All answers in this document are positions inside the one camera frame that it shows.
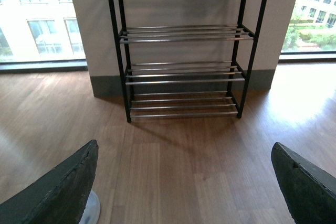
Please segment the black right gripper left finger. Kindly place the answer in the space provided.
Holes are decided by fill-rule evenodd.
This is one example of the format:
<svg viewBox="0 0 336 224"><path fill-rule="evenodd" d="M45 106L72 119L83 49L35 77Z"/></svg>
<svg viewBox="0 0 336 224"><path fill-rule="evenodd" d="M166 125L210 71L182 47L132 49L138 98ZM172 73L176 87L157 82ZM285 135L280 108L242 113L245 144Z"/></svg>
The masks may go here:
<svg viewBox="0 0 336 224"><path fill-rule="evenodd" d="M96 175L98 144L91 140L1 204L1 223L79 223Z"/></svg>

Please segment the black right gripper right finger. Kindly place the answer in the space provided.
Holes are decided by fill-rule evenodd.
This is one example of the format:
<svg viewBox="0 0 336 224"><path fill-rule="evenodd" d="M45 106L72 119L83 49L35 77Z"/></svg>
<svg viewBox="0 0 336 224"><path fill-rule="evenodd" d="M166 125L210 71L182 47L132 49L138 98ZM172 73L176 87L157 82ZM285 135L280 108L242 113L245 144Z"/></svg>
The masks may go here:
<svg viewBox="0 0 336 224"><path fill-rule="evenodd" d="M335 177L279 142L271 162L295 223L335 223Z"/></svg>

